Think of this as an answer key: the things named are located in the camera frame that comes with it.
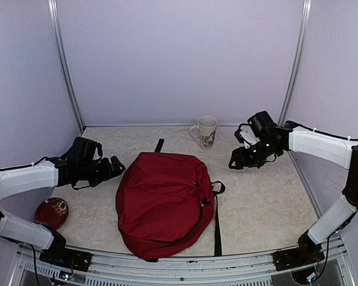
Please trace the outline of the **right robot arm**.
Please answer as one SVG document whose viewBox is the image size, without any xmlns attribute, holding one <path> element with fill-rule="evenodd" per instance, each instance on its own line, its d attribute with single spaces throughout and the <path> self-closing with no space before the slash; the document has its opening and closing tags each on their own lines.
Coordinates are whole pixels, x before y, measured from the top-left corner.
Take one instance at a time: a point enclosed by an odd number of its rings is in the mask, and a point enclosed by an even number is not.
<svg viewBox="0 0 358 286">
<path fill-rule="evenodd" d="M 294 260 L 304 265 L 312 259 L 321 244 L 343 228 L 358 212 L 358 139 L 338 136 L 287 121 L 275 123 L 267 111 L 251 116 L 244 124 L 256 141 L 248 139 L 241 126 L 234 135 L 242 144 L 232 151 L 229 168 L 261 168 L 285 152 L 313 157 L 336 165 L 347 172 L 346 182 L 337 200 L 298 239 Z"/>
</svg>

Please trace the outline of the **red backpack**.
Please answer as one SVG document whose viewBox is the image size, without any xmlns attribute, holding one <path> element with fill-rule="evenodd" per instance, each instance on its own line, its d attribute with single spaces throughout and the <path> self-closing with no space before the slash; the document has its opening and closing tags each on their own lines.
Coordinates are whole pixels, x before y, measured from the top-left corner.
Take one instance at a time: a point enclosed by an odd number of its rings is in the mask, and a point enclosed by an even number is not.
<svg viewBox="0 0 358 286">
<path fill-rule="evenodd" d="M 222 255 L 217 196 L 226 187 L 211 181 L 206 165 L 187 154 L 142 152 L 116 192 L 118 229 L 127 249 L 157 262 L 191 247 L 215 223 L 214 256 Z"/>
</svg>

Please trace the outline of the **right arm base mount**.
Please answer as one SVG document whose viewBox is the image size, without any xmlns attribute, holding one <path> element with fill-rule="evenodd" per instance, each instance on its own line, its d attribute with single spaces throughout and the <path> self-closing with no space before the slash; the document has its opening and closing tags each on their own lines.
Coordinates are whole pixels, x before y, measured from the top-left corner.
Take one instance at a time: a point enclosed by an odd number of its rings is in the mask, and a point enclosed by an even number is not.
<svg viewBox="0 0 358 286">
<path fill-rule="evenodd" d="M 303 255 L 299 253 L 297 248 L 275 251 L 272 257 L 277 271 L 293 269 L 325 260 L 325 255 L 322 251 L 318 250 L 316 253 Z"/>
</svg>

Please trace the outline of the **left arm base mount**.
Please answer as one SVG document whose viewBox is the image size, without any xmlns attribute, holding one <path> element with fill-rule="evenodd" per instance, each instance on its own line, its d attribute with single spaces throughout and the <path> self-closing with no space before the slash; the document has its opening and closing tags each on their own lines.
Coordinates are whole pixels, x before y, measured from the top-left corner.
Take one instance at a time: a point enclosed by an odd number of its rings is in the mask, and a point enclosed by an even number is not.
<svg viewBox="0 0 358 286">
<path fill-rule="evenodd" d="M 68 268 L 73 271 L 87 272 L 92 260 L 92 254 L 86 251 L 73 250 L 66 248 L 63 255 L 57 257 L 50 251 L 43 250 L 39 257 L 40 261 L 51 265 Z"/>
</svg>

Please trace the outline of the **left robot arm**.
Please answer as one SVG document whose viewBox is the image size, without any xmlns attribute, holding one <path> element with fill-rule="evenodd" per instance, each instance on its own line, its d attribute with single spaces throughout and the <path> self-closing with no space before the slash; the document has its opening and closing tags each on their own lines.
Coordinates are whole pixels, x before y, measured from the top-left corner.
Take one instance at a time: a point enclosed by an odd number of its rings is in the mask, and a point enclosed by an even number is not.
<svg viewBox="0 0 358 286">
<path fill-rule="evenodd" d="M 125 166 L 116 156 L 105 158 L 102 145 L 78 136 L 60 157 L 43 157 L 22 166 L 0 168 L 0 200 L 28 191 L 88 182 L 93 188 L 120 176 Z M 0 208 L 0 237 L 26 243 L 41 249 L 59 265 L 72 256 L 65 238 L 49 226 L 24 220 Z"/>
</svg>

